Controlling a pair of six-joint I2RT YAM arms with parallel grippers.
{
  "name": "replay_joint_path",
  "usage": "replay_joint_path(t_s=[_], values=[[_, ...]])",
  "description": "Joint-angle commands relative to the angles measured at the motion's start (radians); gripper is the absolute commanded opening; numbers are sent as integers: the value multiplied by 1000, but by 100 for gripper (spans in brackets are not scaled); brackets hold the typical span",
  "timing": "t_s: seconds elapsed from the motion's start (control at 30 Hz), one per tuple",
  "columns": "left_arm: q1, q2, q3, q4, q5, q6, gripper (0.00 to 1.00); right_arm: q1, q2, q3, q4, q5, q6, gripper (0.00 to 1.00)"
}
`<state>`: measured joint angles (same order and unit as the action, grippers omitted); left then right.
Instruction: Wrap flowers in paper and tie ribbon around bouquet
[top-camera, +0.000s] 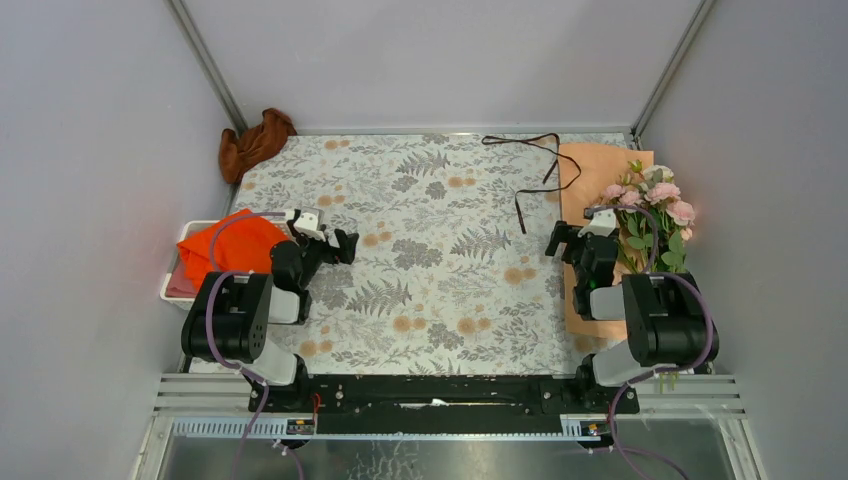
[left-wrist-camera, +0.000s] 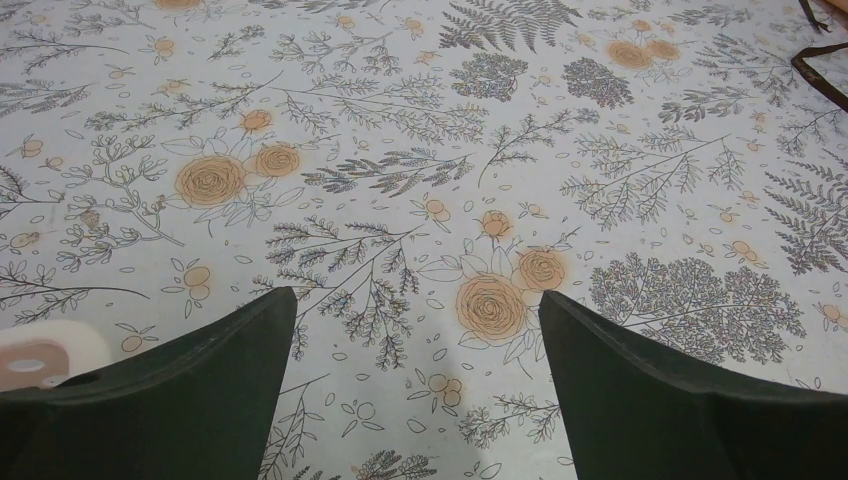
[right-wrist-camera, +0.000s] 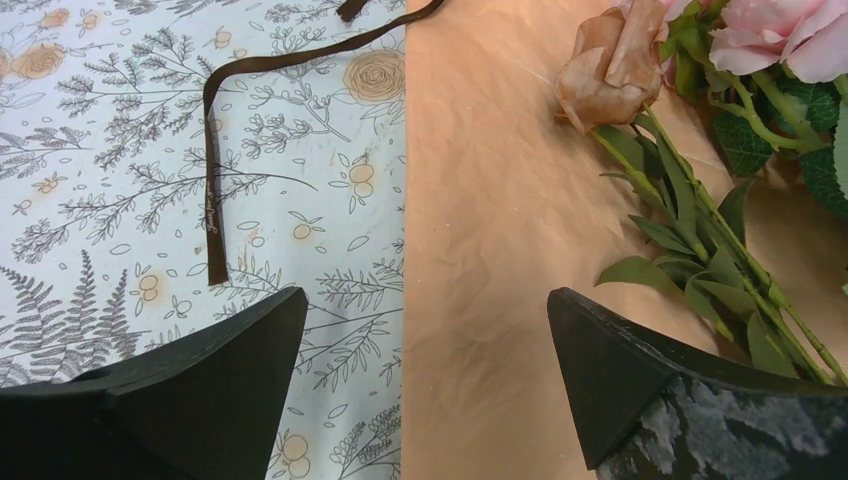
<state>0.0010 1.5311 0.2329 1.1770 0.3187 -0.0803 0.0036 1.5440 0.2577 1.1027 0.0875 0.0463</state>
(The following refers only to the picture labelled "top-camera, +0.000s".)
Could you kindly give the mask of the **peach wrapping paper sheet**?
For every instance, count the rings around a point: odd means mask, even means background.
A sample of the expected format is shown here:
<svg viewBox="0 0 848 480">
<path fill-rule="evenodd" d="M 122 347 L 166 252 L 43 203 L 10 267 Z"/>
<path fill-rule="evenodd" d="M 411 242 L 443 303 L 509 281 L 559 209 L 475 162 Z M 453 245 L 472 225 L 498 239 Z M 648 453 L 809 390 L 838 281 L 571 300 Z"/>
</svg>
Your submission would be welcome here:
<svg viewBox="0 0 848 480">
<path fill-rule="evenodd" d="M 561 218 L 572 225 L 585 225 L 584 210 L 596 203 L 605 188 L 630 171 L 637 161 L 643 166 L 655 164 L 652 151 L 631 150 L 597 143 L 564 143 L 559 147 L 558 160 Z M 574 309 L 575 275 L 566 265 L 563 273 L 565 302 L 564 322 L 572 334 L 605 338 L 609 342 L 624 340 L 626 324 L 622 320 L 586 321 Z"/>
</svg>

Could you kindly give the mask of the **pink fake flower bunch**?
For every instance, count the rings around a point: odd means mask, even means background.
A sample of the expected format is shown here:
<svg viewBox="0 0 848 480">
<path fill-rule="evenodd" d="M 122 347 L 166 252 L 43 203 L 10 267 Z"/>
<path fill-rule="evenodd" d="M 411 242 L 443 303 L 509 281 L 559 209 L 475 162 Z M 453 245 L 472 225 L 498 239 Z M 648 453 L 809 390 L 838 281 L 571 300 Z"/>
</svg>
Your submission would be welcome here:
<svg viewBox="0 0 848 480">
<path fill-rule="evenodd" d="M 693 236 L 696 212 L 683 200 L 670 168 L 630 161 L 599 203 L 610 206 L 616 216 L 621 228 L 619 262 L 628 272 L 686 271 L 686 244 Z"/>
</svg>

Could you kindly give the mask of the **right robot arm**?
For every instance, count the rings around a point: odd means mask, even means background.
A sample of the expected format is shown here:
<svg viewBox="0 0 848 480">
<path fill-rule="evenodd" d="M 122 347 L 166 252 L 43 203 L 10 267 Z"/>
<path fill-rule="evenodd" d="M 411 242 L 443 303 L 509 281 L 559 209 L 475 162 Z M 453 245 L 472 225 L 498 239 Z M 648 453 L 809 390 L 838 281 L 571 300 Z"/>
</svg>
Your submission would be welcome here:
<svg viewBox="0 0 848 480">
<path fill-rule="evenodd" d="M 661 373 L 694 370 L 714 360 L 720 337 L 689 274 L 626 274 L 614 284 L 618 229 L 595 222 L 579 227 L 558 221 L 546 254 L 564 248 L 572 267 L 576 314 L 589 323 L 622 320 L 626 339 L 587 356 L 577 370 L 575 402 L 597 412 L 613 398 L 613 387 Z"/>
</svg>

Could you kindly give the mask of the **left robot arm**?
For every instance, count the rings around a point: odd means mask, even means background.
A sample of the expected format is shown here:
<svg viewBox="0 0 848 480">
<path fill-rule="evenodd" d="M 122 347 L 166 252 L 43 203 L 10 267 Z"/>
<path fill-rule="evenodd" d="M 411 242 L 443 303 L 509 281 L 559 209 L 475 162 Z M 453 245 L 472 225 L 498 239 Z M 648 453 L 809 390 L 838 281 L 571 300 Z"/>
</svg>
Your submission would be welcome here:
<svg viewBox="0 0 848 480">
<path fill-rule="evenodd" d="M 327 239 L 275 244 L 270 272 L 212 272 L 206 275 L 186 317 L 183 352 L 217 363 L 260 385 L 288 411 L 309 401 L 310 385 L 300 356 L 267 343 L 271 325 L 302 325 L 312 306 L 309 283 L 324 264 L 350 265 L 359 235 L 336 229 Z"/>
</svg>

